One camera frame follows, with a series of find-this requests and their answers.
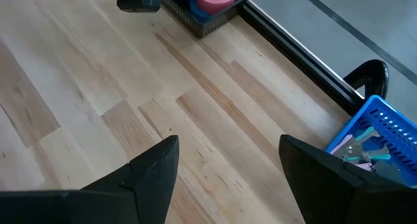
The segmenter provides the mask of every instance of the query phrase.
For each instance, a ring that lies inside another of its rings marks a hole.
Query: concrete floor
[[[381,59],[309,0],[253,0],[341,77]],[[320,0],[417,74],[417,0]],[[387,100],[417,122],[417,86],[390,69]]]

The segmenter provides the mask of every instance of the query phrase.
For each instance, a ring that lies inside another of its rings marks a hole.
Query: light wood flooring
[[[197,40],[115,4],[0,0],[0,189],[82,188],[177,134],[167,223],[303,223],[280,135],[323,148],[347,114],[241,18]]]

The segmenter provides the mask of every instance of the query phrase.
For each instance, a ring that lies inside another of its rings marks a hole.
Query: blue tape roll
[[[190,0],[190,10],[191,10],[191,14],[195,18],[197,18],[197,20],[199,20],[200,22],[207,21],[208,19],[212,17],[210,14],[207,14],[206,12],[203,12],[202,10],[200,10],[195,0]]]

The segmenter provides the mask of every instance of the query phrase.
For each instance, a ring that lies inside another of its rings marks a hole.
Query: blue plastic basket
[[[371,96],[359,112],[345,125],[326,151],[332,149],[346,136],[355,137],[373,126],[381,137],[372,137],[363,143],[365,150],[388,147],[393,163],[401,171],[408,186],[417,185],[417,126],[400,112],[389,106],[381,97]]]

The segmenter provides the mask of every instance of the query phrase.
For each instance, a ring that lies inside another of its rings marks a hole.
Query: black basket
[[[162,4],[172,12],[191,32],[198,38],[203,38],[220,26],[232,20],[238,14],[238,9],[243,6],[246,0],[235,0],[235,2],[221,13],[201,22],[190,12],[189,1],[162,0]]]

